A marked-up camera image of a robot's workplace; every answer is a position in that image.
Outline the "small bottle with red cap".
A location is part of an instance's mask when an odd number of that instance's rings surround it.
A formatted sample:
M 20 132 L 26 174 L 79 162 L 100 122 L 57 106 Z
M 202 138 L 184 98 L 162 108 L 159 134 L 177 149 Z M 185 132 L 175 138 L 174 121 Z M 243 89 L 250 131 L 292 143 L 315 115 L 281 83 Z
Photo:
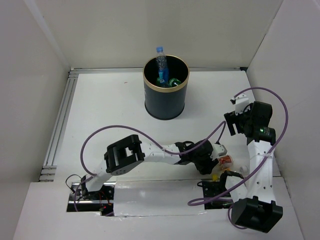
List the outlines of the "small bottle with red cap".
M 217 160 L 218 160 L 220 166 L 223 168 L 229 168 L 234 163 L 234 161 L 230 155 L 221 156 Z

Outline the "green plastic soda bottle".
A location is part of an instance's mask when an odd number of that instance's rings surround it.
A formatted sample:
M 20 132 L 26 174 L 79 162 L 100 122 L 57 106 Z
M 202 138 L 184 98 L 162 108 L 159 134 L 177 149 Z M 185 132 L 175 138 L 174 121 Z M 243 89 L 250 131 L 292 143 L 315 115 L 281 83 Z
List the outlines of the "green plastic soda bottle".
M 169 81 L 168 81 L 168 85 L 169 87 L 173 88 L 173 87 L 177 87 L 181 84 L 181 81 L 178 80 L 177 78 L 171 78 Z

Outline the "clear bottle with blue cap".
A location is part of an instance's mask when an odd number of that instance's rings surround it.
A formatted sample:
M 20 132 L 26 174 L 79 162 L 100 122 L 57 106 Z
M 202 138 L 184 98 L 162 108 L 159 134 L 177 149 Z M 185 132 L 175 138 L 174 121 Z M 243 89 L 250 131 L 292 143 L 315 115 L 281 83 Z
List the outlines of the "clear bottle with blue cap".
M 156 62 L 158 66 L 159 79 L 160 82 L 164 84 L 169 81 L 169 68 L 167 64 L 167 57 L 164 53 L 164 49 L 162 46 L 158 46 L 156 48 L 156 53 Z

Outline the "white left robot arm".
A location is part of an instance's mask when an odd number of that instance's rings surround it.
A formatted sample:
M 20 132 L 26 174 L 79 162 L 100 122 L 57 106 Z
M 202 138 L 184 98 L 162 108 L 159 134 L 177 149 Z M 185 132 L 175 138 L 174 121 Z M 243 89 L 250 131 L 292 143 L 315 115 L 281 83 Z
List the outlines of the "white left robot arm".
M 92 179 L 81 179 L 80 192 L 85 200 L 92 200 L 111 177 L 127 174 L 143 162 L 182 166 L 192 163 L 200 174 L 208 175 L 218 164 L 218 158 L 225 154 L 226 148 L 223 145 L 218 142 L 212 144 L 208 140 L 187 154 L 169 154 L 153 143 L 143 143 L 138 135 L 132 134 L 107 147 Z

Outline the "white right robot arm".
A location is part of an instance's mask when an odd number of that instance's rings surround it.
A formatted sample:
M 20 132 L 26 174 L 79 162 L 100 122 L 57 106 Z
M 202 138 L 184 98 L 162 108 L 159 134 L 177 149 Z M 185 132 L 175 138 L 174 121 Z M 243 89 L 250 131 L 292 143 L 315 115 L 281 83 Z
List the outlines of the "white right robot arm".
M 283 216 L 283 208 L 276 203 L 273 190 L 272 147 L 276 131 L 269 127 L 273 114 L 268 103 L 248 99 L 235 100 L 233 112 L 224 115 L 230 134 L 243 134 L 249 151 L 249 175 L 246 182 L 240 173 L 225 171 L 218 190 L 231 196 L 233 204 L 228 209 L 230 222 L 239 229 L 268 233 Z

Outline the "dark blue gold-rimmed bin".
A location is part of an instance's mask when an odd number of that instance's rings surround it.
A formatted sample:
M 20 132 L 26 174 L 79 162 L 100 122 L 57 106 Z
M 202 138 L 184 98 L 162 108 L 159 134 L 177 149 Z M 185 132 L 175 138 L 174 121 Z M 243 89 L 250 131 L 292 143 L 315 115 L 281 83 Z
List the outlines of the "dark blue gold-rimmed bin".
M 159 77 L 155 58 L 144 66 L 144 106 L 152 117 L 159 120 L 171 120 L 178 117 L 184 110 L 190 69 L 185 61 L 174 55 L 166 56 L 169 79 L 181 82 L 178 86 L 163 88 L 157 85 Z

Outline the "small bottle with yellow cap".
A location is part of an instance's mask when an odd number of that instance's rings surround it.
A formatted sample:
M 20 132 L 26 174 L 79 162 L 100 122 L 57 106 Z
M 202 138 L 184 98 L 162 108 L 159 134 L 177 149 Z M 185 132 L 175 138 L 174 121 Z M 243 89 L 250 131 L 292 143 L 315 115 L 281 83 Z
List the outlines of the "small bottle with yellow cap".
M 211 179 L 213 182 L 217 182 L 219 181 L 220 177 L 218 174 L 212 174 Z

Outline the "aluminium frame rail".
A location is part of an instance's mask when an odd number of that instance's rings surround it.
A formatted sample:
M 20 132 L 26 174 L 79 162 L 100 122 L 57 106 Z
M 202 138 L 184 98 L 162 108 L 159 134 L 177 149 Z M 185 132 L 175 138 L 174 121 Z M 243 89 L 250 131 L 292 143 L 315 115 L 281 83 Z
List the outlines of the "aluminium frame rail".
M 144 105 L 141 68 L 74 69 L 69 73 L 56 124 L 39 177 L 41 182 L 77 181 L 83 142 L 84 162 L 93 170 L 107 146 L 138 129 L 162 145 L 206 138 L 234 108 L 230 99 L 250 86 L 244 71 L 192 68 L 183 112 L 172 120 L 150 116 Z

